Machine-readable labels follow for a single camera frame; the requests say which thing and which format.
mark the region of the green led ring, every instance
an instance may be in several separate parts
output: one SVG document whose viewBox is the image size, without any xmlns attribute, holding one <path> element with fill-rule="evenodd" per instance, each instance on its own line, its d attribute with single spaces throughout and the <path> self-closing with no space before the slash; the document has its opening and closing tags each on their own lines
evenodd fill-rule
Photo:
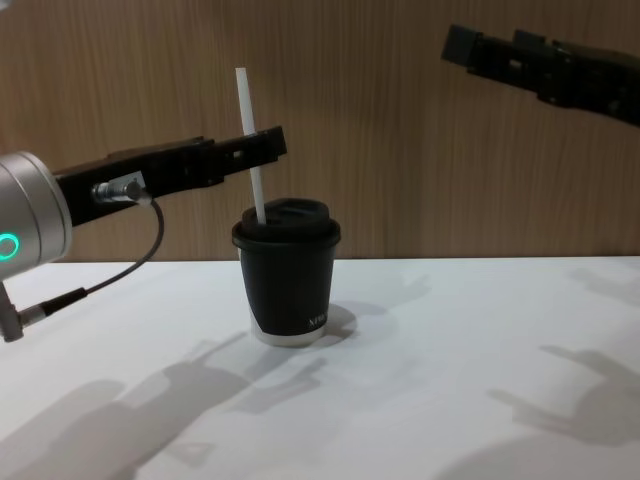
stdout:
<svg viewBox="0 0 640 480">
<path fill-rule="evenodd" d="M 13 242 L 13 250 L 11 251 L 11 253 L 8 253 L 6 255 L 0 254 L 0 262 L 7 262 L 11 260 L 20 251 L 20 239 L 13 233 L 0 234 L 0 244 L 4 241 Z"/>
</svg>

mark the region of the white table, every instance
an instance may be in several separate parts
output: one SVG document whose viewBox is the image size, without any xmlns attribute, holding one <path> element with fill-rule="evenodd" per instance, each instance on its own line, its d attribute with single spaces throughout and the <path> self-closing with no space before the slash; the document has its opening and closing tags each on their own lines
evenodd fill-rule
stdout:
<svg viewBox="0 0 640 480">
<path fill-rule="evenodd" d="M 0 478 L 640 478 L 640 259 L 337 262 L 332 302 L 317 345 L 267 347 L 238 263 L 157 263 L 27 329 L 0 345 Z"/>
</svg>

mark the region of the wooden wall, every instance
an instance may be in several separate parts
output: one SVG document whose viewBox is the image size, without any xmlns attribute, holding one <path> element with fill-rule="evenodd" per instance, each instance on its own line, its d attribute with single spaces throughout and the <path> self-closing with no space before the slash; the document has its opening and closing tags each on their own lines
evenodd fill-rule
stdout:
<svg viewBox="0 0 640 480">
<path fill-rule="evenodd" d="M 52 170 L 241 134 L 234 67 L 290 154 L 270 198 L 329 204 L 344 257 L 640 253 L 640 130 L 554 109 L 439 60 L 452 22 L 640 55 L 635 0 L 16 0 L 0 14 L 0 152 Z M 163 199 L 159 259 L 233 258 L 248 174 Z M 133 209 L 70 258 L 132 259 Z"/>
</svg>

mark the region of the cable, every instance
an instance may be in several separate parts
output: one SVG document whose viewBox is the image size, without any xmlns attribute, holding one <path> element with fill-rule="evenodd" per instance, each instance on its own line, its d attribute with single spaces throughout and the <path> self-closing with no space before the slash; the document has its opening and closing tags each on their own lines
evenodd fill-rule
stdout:
<svg viewBox="0 0 640 480">
<path fill-rule="evenodd" d="M 144 265 L 149 260 L 151 260 L 151 258 L 156 254 L 156 252 L 158 251 L 158 248 L 160 248 L 162 239 L 164 238 L 164 215 L 162 213 L 162 209 L 160 208 L 160 205 L 158 205 L 158 203 L 155 200 L 151 200 L 151 207 L 156 212 L 156 216 L 158 217 L 158 234 L 156 235 L 156 240 L 155 242 L 153 242 L 153 246 L 151 247 L 151 250 L 149 250 L 144 257 L 142 257 L 140 260 L 138 260 L 136 263 L 131 265 L 126 270 L 123 270 L 122 272 L 120 272 L 118 275 L 115 275 L 105 280 L 104 282 L 98 283 L 97 285 L 94 285 L 93 287 L 87 289 L 87 295 L 95 293 L 98 290 L 102 290 L 104 287 L 108 287 L 109 285 L 126 277 L 130 273 L 135 272 L 138 268 L 140 268 L 142 265 Z"/>
<path fill-rule="evenodd" d="M 98 290 L 102 290 L 104 287 L 108 287 L 113 283 L 121 280 L 126 277 L 130 273 L 136 271 L 142 265 L 147 263 L 151 258 L 156 254 L 158 248 L 160 248 L 160 244 L 162 244 L 162 239 L 164 238 L 164 215 L 162 213 L 162 209 L 160 205 L 155 200 L 151 200 L 149 204 L 156 212 L 156 216 L 158 217 L 158 233 L 156 235 L 156 239 L 151 246 L 151 249 L 144 255 L 140 260 L 131 265 L 129 268 L 123 270 L 117 275 L 114 275 L 111 278 L 108 278 L 104 282 L 98 283 L 89 289 L 78 288 L 77 290 L 72 290 L 71 292 L 64 293 L 56 298 L 52 298 L 51 300 L 47 300 L 45 302 L 39 303 L 38 305 L 34 305 L 33 307 L 27 308 L 20 312 L 20 321 L 24 327 L 28 325 L 33 325 L 40 320 L 48 317 L 49 315 L 62 310 L 69 305 L 76 303 L 78 300 L 82 300 L 87 295 L 97 292 Z"/>
</svg>

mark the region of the black paper cup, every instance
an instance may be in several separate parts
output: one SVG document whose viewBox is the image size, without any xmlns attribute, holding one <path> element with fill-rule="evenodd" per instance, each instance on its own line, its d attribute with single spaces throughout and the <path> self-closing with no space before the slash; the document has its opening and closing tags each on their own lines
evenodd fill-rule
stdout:
<svg viewBox="0 0 640 480">
<path fill-rule="evenodd" d="M 252 312 L 253 331 L 276 346 L 308 345 L 324 333 L 340 226 L 314 200 L 286 198 L 255 208 L 233 227 L 233 243 Z"/>
</svg>

